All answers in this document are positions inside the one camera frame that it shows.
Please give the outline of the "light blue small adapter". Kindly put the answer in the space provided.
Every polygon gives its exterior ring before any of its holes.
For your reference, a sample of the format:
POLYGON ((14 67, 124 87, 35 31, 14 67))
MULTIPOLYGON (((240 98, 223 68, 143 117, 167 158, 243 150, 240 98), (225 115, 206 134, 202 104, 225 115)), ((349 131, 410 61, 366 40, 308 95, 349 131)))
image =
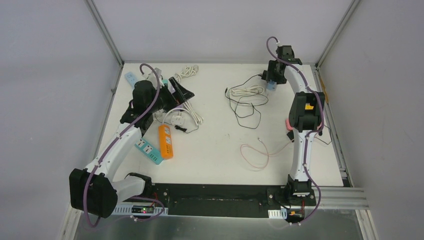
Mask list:
POLYGON ((266 92, 267 92, 268 94, 270 94, 270 93, 274 93, 274 92, 276 91, 276 89, 277 89, 277 83, 276 83, 276 82, 274 82, 274 81, 272 81, 272 80, 270 80, 270 81, 267 83, 267 86, 266 86, 266 92))

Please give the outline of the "pink plug adapter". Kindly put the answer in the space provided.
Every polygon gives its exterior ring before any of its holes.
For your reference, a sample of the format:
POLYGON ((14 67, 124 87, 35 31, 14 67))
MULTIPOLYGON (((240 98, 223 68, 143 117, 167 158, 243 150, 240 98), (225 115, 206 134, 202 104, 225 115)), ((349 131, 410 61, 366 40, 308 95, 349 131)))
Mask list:
POLYGON ((293 127, 290 125, 290 121, 289 121, 288 118, 285 120, 285 126, 286 126, 286 129, 288 131, 292 131, 293 130, 293 127))

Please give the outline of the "orange power strip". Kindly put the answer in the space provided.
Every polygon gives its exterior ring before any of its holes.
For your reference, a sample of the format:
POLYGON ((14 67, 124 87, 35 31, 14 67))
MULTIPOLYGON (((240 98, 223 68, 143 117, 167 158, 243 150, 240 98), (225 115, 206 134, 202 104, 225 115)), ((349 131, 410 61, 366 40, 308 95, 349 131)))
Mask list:
POLYGON ((158 139, 161 157, 164 160, 169 160, 173 158, 174 152, 172 145, 171 130, 168 125, 161 124, 158 127, 158 139))

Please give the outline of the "black multi-port charger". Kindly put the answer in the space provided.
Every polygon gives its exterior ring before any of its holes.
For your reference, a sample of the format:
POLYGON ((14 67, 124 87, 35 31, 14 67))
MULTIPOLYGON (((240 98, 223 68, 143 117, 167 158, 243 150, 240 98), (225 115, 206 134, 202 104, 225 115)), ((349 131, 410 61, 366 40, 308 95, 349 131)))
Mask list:
POLYGON ((268 80, 268 71, 267 70, 264 70, 263 72, 262 72, 262 74, 261 74, 261 79, 263 80, 263 81, 266 81, 266 82, 268 82, 269 80, 268 80))

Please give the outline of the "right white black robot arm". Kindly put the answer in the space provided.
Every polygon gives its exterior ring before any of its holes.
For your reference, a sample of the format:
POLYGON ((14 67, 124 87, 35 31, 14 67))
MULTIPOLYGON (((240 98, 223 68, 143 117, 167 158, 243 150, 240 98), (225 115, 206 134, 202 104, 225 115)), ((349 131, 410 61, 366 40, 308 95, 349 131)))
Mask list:
POLYGON ((321 189, 311 176, 310 163, 312 145, 315 136, 325 127, 324 104, 326 95, 317 91, 308 82, 300 70, 301 61, 294 56, 289 45, 282 45, 277 37, 266 40, 269 51, 270 40, 275 40, 276 50, 270 55, 274 58, 268 63, 265 80, 277 85, 289 83, 294 93, 288 114, 288 124, 293 132, 293 160, 286 185, 273 200, 287 213, 289 226, 300 227, 318 210, 322 196, 315 195, 313 187, 319 194, 321 189))

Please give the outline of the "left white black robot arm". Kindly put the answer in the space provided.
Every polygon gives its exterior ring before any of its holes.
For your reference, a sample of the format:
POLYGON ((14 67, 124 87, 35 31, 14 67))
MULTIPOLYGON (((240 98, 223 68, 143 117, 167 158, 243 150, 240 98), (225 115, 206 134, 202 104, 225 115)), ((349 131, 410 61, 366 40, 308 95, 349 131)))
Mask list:
POLYGON ((152 66, 142 63, 139 68, 151 70, 153 80, 137 81, 132 99, 119 120, 108 145, 84 168, 75 168, 69 175, 70 205, 83 211, 86 222, 95 228, 116 206, 127 200, 156 202, 152 198, 152 179, 131 172, 123 180, 114 181, 117 170, 136 143, 142 139, 154 120, 154 113, 169 113, 192 99, 195 94, 183 87, 174 77, 163 83, 162 76, 152 66))

